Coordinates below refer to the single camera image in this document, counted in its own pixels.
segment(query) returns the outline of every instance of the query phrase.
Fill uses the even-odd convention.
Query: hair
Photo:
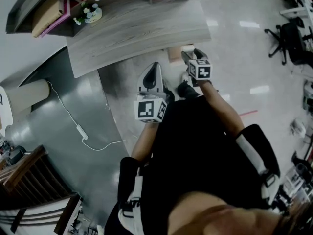
[[[282,217],[273,235],[312,235],[313,203],[299,204],[287,217]]]

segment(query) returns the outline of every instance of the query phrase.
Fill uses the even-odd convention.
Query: flower pot
[[[96,22],[96,21],[98,21],[100,18],[102,18],[102,9],[99,9],[99,13],[97,14],[97,15],[95,15],[95,16],[92,16],[91,18],[90,18],[90,23],[94,23],[94,22]]]

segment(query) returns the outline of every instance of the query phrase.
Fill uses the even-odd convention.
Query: wall
[[[31,34],[6,34],[8,13],[17,0],[0,0],[0,84],[18,86],[51,55],[66,46],[66,38]]]

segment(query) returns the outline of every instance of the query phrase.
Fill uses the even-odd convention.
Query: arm
[[[134,149],[132,158],[146,162],[151,157],[151,147],[155,140],[158,123],[147,123],[143,129]]]
[[[236,137],[245,127],[238,113],[220,96],[208,81],[197,81],[203,94],[213,108],[226,132],[232,137]]]

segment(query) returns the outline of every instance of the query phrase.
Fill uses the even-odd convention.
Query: white cable
[[[56,93],[56,95],[58,96],[58,99],[59,99],[59,101],[60,101],[60,103],[62,104],[62,106],[63,106],[63,108],[64,108],[64,110],[66,110],[67,111],[67,113],[69,114],[69,116],[70,116],[70,118],[72,119],[72,121],[76,124],[76,126],[78,127],[78,126],[80,126],[75,120],[74,120],[74,118],[72,117],[72,115],[71,115],[71,113],[67,110],[67,108],[65,108],[65,106],[64,106],[64,104],[63,104],[63,102],[62,102],[62,100],[60,99],[60,96],[59,96],[59,94],[56,92],[56,90],[53,88],[53,85],[52,85],[52,83],[51,82],[49,82],[48,80],[46,80],[50,85],[51,85],[51,88],[52,88],[52,90]],[[121,143],[121,142],[124,142],[124,141],[126,141],[126,140],[121,140],[121,141],[116,141],[116,142],[111,142],[111,143],[109,143],[106,147],[104,147],[104,148],[102,148],[102,149],[99,149],[99,150],[97,150],[97,149],[93,149],[93,148],[91,148],[89,145],[87,145],[86,143],[84,143],[84,139],[82,139],[82,143],[85,145],[85,146],[87,146],[89,149],[91,149],[91,150],[94,150],[94,151],[102,151],[102,150],[104,150],[104,149],[106,149],[110,144],[114,144],[114,143]]]

